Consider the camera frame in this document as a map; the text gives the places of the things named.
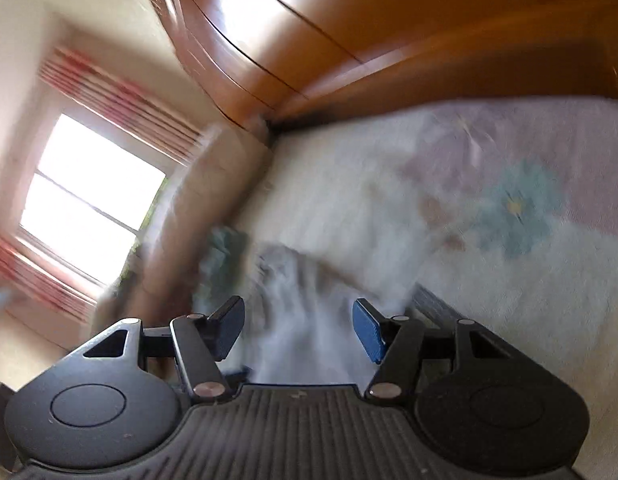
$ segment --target blue gripper pad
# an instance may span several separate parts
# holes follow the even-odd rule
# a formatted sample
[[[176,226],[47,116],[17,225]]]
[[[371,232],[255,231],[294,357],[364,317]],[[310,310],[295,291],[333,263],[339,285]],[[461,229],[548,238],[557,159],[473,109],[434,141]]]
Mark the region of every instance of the blue gripper pad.
[[[367,351],[369,359],[379,365],[387,352],[387,346],[380,333],[380,324],[360,304],[359,300],[353,303],[352,317],[353,330],[356,331],[356,335]]]

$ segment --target curtain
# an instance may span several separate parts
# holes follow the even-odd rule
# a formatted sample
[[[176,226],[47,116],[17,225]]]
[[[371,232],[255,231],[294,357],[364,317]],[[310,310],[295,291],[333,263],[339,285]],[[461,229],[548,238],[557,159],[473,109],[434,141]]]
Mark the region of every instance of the curtain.
[[[43,81],[147,144],[184,163],[198,129],[136,85],[83,54],[58,47],[42,64]]]
[[[0,236],[0,276],[28,297],[87,322],[95,300],[54,278]]]

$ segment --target teal flower print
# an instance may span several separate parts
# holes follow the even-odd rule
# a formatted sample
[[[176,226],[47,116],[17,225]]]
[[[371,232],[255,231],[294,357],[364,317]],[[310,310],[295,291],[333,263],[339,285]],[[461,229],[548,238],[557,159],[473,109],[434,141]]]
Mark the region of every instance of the teal flower print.
[[[549,234],[548,216],[560,206],[560,188],[550,171],[526,160],[507,168],[474,223],[481,249],[500,245],[507,258],[529,253]]]

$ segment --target white bedding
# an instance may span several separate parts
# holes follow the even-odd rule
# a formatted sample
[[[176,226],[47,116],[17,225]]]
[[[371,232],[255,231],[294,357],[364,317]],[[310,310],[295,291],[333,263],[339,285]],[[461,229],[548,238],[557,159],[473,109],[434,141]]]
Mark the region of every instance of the white bedding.
[[[490,327],[584,396],[576,467],[618,478],[618,102],[456,102],[286,136],[237,227],[385,312],[420,282]]]

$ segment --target yellow flower center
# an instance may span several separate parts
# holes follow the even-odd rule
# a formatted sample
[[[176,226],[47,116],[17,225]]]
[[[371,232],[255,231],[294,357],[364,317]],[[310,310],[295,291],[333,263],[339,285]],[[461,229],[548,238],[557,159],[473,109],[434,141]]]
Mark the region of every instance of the yellow flower center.
[[[512,215],[519,216],[522,213],[522,200],[514,200],[510,198],[507,200],[507,211]]]

